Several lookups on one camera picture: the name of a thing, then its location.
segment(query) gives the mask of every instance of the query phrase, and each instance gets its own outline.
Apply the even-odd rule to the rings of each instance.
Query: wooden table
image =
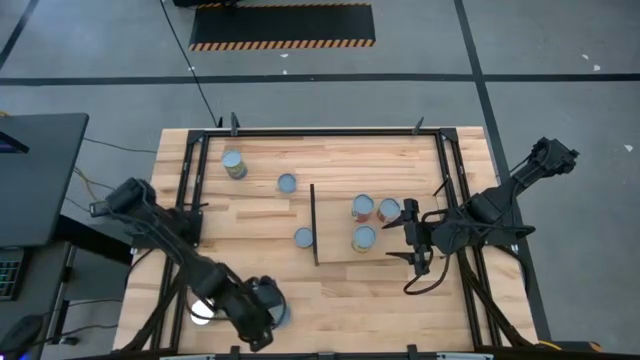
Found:
[[[494,186],[483,128],[457,130],[471,193]],[[162,134],[151,183],[158,203],[165,207],[175,205],[187,133],[187,129],[174,129]],[[413,197],[420,201],[422,212],[446,207],[444,192],[432,196],[442,182],[434,143],[424,136],[212,140],[202,193],[202,202],[209,205],[203,208],[199,252],[227,263],[242,278],[272,276],[292,309],[292,323],[276,330],[274,343],[262,352],[404,352],[407,344],[416,344],[419,351],[472,349],[455,257],[440,287],[425,295],[407,296],[402,287],[413,277],[413,269],[382,255],[389,249],[410,251],[403,244],[402,230],[385,233],[365,254],[350,247],[355,228],[349,217],[350,201],[358,193],[376,201]],[[222,152],[230,148],[242,152],[249,169],[242,181],[230,179],[220,163]],[[447,152],[454,169],[450,147]],[[285,172],[297,176],[298,190],[293,194],[277,190],[276,179]],[[316,189],[319,266],[314,265],[312,250],[297,248],[292,239],[298,228],[311,226],[311,183]],[[457,182],[455,186],[459,195]],[[192,190],[193,184],[186,199],[191,199]],[[372,219],[370,225],[382,233],[379,220]],[[536,341],[518,263],[493,248],[485,249],[484,256],[496,303],[524,337]],[[114,348],[132,338],[155,306],[164,260],[155,251],[131,274]],[[436,256],[431,273],[416,286],[433,283],[443,264]],[[188,303],[193,301],[189,294]],[[476,304],[488,344],[487,322],[477,298]],[[173,310],[168,314],[163,346],[168,345]],[[184,316],[180,353],[228,353],[232,345],[249,351],[229,323],[198,326],[188,314]]]

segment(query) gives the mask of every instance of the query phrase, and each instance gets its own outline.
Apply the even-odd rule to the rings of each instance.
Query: black and orange striped mat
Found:
[[[371,5],[200,5],[189,50],[370,47],[376,41]]]

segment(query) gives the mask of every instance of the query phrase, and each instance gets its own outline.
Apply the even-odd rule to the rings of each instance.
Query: metal can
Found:
[[[358,226],[353,232],[351,247],[357,252],[367,252],[376,242],[376,231],[371,226]]]
[[[296,245],[301,248],[308,248],[313,245],[313,232],[309,228],[300,228],[293,235]]]
[[[369,195],[360,194],[353,199],[351,216],[357,223],[363,223],[369,220],[369,217],[371,217],[373,207],[373,199]]]
[[[395,199],[386,198],[380,203],[376,215],[380,221],[388,224],[400,216],[400,204]]]
[[[278,189],[285,194],[291,194],[296,191],[296,177],[289,173],[280,175]]]
[[[237,150],[229,150],[222,154],[222,165],[232,179],[240,180],[247,175],[247,166],[242,161],[242,154]]]

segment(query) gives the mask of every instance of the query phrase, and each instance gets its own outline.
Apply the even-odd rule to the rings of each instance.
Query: soup can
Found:
[[[376,215],[380,221],[388,224],[400,216],[400,204],[395,199],[386,198],[380,203]]]
[[[357,252],[367,252],[376,242],[376,231],[371,226],[358,226],[353,232],[351,247]]]
[[[351,216],[357,223],[366,222],[371,217],[373,208],[373,199],[369,195],[360,194],[353,199]]]
[[[242,154],[237,150],[229,150],[222,154],[222,165],[232,179],[240,180],[247,175],[247,166],[242,161]]]

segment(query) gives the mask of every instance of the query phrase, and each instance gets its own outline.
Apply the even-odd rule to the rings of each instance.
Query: gray floor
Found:
[[[27,2],[0,1],[0,48]],[[471,73],[453,0],[371,3],[378,41],[370,49],[188,55],[199,75]],[[640,72],[637,1],[464,5],[485,74]],[[170,1],[167,8],[186,47],[194,11]],[[40,0],[0,69],[0,79],[189,75],[157,0]],[[538,228],[530,245],[553,338],[595,340],[607,351],[640,353],[640,243],[634,237],[640,230],[634,221],[640,208],[640,83],[487,87],[509,164],[541,136],[557,137],[581,153],[572,174],[536,184],[520,201],[525,222]],[[206,84],[203,91],[216,116],[234,111],[243,126],[412,125],[421,116],[425,125],[485,124],[470,82]],[[193,84],[0,86],[0,110],[86,112],[88,137],[143,149],[157,146],[162,128],[212,126]],[[153,160],[85,142],[78,166],[115,186],[130,176],[149,178]],[[77,178],[68,197],[83,206],[90,201]],[[70,203],[63,211],[95,223]],[[112,230],[110,224],[97,226]],[[82,253],[76,265],[70,298],[122,296],[125,267]],[[67,328],[115,323],[119,311],[114,304],[79,306]],[[45,358],[104,353],[114,333],[84,333],[83,345],[49,348]]]

